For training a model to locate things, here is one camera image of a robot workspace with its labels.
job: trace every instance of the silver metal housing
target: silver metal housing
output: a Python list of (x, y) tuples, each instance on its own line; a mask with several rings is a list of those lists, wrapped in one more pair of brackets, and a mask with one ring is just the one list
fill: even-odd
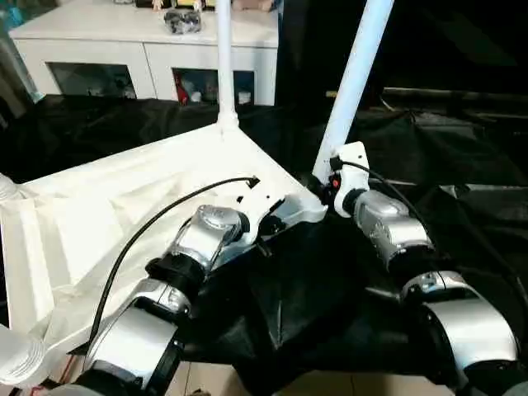
[(143, 379), (145, 389), (177, 326), (142, 309), (127, 308), (107, 326), (87, 356), (87, 367), (110, 363)]
[(381, 192), (369, 190), (357, 198), (354, 220), (374, 244), (387, 270), (390, 260), (407, 248), (432, 248), (425, 228), (409, 216), (408, 207)]
[(170, 247), (172, 255), (184, 254), (210, 272), (224, 246), (242, 230), (240, 214), (231, 208), (202, 205), (183, 226)]
[(402, 288), (402, 300), (407, 298), (409, 290), (413, 286), (419, 287), (423, 294), (439, 290), (467, 289), (478, 295), (475, 289), (468, 285), (458, 272), (454, 271), (430, 271), (415, 276)]
[(479, 361), (517, 359), (508, 322), (487, 300), (477, 297), (426, 306), (441, 322), (459, 372)]

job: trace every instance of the cable connector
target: cable connector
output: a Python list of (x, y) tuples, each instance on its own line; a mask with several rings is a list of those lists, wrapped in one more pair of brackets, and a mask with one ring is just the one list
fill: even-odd
[(343, 168), (343, 161), (339, 157), (330, 158), (330, 168), (335, 172)]
[(260, 182), (261, 182), (261, 180), (258, 177), (254, 176), (254, 177), (252, 177), (251, 179), (249, 179), (247, 181), (247, 185), (249, 186), (249, 188), (253, 188), (254, 186), (256, 186)]

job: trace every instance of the tiled floor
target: tiled floor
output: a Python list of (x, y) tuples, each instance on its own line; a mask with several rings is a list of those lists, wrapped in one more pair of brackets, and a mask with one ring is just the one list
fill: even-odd
[[(51, 375), (58, 380), (64, 365)], [(79, 361), (74, 372), (79, 372)], [(168, 396), (186, 396), (197, 390), (211, 396), (249, 396), (231, 366), (206, 363), (180, 364), (167, 392)], [(0, 385), (0, 396), (10, 389)], [(354, 374), (312, 371), (299, 377), (276, 396), (451, 396), (443, 386), (435, 386), (422, 377), (401, 375)]]

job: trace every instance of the white plastic bracket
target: white plastic bracket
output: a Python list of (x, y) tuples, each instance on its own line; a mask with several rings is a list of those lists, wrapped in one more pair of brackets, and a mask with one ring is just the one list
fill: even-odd
[[(358, 163), (363, 167), (369, 167), (369, 161), (366, 157), (365, 146), (362, 142), (355, 142), (341, 146), (337, 151), (337, 156), (342, 161), (348, 163)], [(345, 218), (351, 217), (351, 214), (343, 209), (343, 202), (347, 194), (352, 190), (366, 190), (369, 187), (369, 174), (357, 167), (343, 164), (343, 168), (337, 171), (341, 177), (341, 185), (336, 194), (334, 209)]]
[(252, 245), (257, 239), (258, 227), (262, 219), (270, 213), (277, 203), (285, 200), (284, 195), (274, 190), (272, 186), (261, 181), (243, 197), (238, 210), (247, 216), (249, 232), (241, 237), (240, 244)]
[(9, 177), (0, 173), (0, 201), (22, 198), (18, 186)]

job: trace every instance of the black fabric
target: black fabric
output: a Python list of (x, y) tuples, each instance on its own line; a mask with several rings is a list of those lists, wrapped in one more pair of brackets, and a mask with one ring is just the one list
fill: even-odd
[(15, 115), (3, 97), (0, 97), (0, 133), (5, 130), (5, 127), (13, 122)]
[[(364, 6), (345, 0), (331, 7), (316, 0), (285, 2), (276, 103), (302, 103), (307, 117), (332, 106), (327, 92), (339, 88)], [(442, 107), (466, 110), (471, 105), (462, 92), (525, 95), (525, 19), (525, 4), (517, 0), (506, 0), (500, 9), (476, 0), (394, 2), (360, 106), (381, 105), (382, 93), (392, 104), (386, 87), (451, 91)], [(485, 96), (478, 101), (491, 99)], [(508, 101), (509, 111), (514, 106)], [(518, 106), (526, 108), (521, 101)]]
[[(0, 172), (24, 182), (208, 125), (217, 110), (46, 97), (0, 135)], [(324, 125), (311, 125), (294, 107), (238, 112), (241, 129), (288, 172), (311, 171)], [(365, 112), (350, 133), (364, 142), (370, 167), (401, 186), (454, 266), (518, 337), (525, 332), (520, 305), (474, 231), (528, 286), (524, 127)], [(390, 298), (396, 288), (349, 221), (329, 215), (300, 224), (269, 248), (272, 257), (254, 249), (206, 280), (191, 311), (184, 359), (233, 364), (254, 394), (270, 394), (311, 369), (423, 373), (428, 356), (409, 341), (406, 314)]]

